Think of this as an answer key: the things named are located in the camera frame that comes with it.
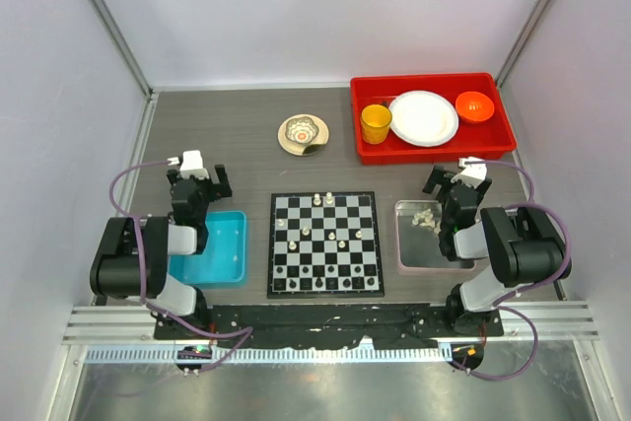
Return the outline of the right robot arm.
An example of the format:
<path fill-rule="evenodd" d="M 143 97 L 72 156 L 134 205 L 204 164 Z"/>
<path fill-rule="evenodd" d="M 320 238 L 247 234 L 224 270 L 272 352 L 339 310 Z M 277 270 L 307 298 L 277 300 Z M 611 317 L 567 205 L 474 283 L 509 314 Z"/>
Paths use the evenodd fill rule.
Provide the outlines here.
<path fill-rule="evenodd" d="M 534 202 L 534 185 L 521 167 L 512 168 L 527 182 L 526 202 L 509 208 L 481 206 L 492 180 L 491 163 L 469 157 L 459 171 L 432 168 L 423 192 L 434 192 L 441 206 L 439 249 L 450 261 L 487 258 L 488 267 L 459 284 L 446 299 L 445 323 L 458 337 L 491 320 L 500 305 L 517 294 L 564 279 L 571 273 L 571 240 L 556 214 Z"/>

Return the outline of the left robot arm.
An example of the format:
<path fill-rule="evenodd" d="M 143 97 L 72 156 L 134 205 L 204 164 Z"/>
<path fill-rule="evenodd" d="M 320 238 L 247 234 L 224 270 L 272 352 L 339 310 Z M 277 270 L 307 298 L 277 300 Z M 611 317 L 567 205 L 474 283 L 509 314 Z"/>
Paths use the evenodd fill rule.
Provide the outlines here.
<path fill-rule="evenodd" d="M 202 339 L 211 317 L 202 291 L 170 274 L 173 256 L 201 254 L 209 240 L 209 205 L 232 195 L 226 169 L 215 167 L 217 181 L 182 164 L 168 170 L 172 211 L 166 216 L 140 217 L 120 210 L 110 218 L 91 270 L 90 287 L 100 297 L 135 299 L 155 319 L 175 321 L 187 340 Z"/>

